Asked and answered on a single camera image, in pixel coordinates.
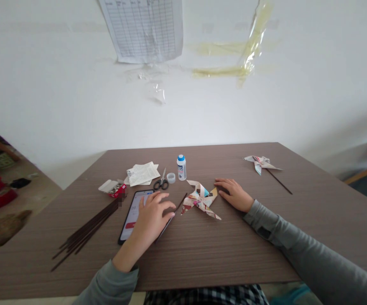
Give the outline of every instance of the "phone screen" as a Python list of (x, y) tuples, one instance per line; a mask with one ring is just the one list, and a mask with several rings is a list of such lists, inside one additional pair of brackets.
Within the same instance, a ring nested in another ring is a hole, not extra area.
[(126, 241), (130, 235), (131, 232), (133, 232), (134, 225), (136, 224), (136, 221), (138, 219), (138, 213), (139, 213), (139, 205), (141, 197), (144, 197), (144, 205), (147, 202), (147, 198), (149, 195), (151, 195), (154, 191), (153, 190), (146, 190), (146, 191), (138, 191), (134, 194), (133, 202), (131, 203), (130, 210), (128, 211), (127, 218), (124, 222), (123, 231), (121, 232), (119, 243)]

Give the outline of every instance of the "black object on floor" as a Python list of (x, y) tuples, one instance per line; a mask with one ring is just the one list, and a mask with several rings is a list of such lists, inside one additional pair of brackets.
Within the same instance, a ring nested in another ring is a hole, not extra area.
[(31, 180), (20, 178), (20, 179), (16, 179), (13, 182), (11, 182), (10, 186), (14, 189), (20, 189), (20, 188), (23, 188), (24, 186), (27, 186), (30, 183), (31, 183)]

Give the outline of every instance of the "bundle of wooden sticks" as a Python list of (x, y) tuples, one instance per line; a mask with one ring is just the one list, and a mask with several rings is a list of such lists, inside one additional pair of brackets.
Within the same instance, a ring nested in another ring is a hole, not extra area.
[(124, 199), (125, 194), (120, 194), (119, 198), (102, 209), (91, 220), (85, 223), (79, 230), (73, 233), (68, 239), (59, 247), (59, 252), (52, 257), (57, 258), (63, 251), (66, 250), (66, 255), (51, 269), (51, 272), (59, 267), (75, 250), (75, 255), (82, 250), (84, 245), (96, 233), (101, 225), (119, 208), (119, 203)]

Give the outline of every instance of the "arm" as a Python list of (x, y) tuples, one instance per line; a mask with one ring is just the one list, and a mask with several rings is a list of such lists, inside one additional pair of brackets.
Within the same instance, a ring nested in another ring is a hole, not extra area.
[(139, 216), (131, 236), (116, 256), (104, 265), (79, 295), (74, 304), (121, 304), (128, 305), (137, 284), (138, 267), (135, 263), (159, 236), (168, 220), (175, 216), (164, 210), (176, 208), (170, 201), (160, 203), (168, 193), (156, 192), (140, 201)]
[(234, 180), (217, 181), (230, 192), (221, 196), (247, 213), (244, 220), (286, 256), (324, 304), (367, 304), (366, 271), (253, 200)]

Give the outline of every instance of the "paper pinwheel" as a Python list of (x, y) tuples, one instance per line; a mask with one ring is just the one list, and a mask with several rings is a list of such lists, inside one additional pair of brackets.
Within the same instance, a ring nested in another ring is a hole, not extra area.
[(222, 220), (209, 207), (217, 198), (217, 189), (214, 188), (210, 193), (197, 181), (187, 180), (188, 183), (195, 187), (195, 191), (185, 198), (181, 215), (192, 208), (194, 205), (208, 214), (210, 217)]
[(247, 161), (254, 162), (254, 168), (258, 172), (258, 174), (261, 176), (261, 168), (266, 169), (278, 169), (274, 165), (270, 163), (270, 159), (266, 157), (257, 157), (257, 156), (248, 156), (243, 158)]

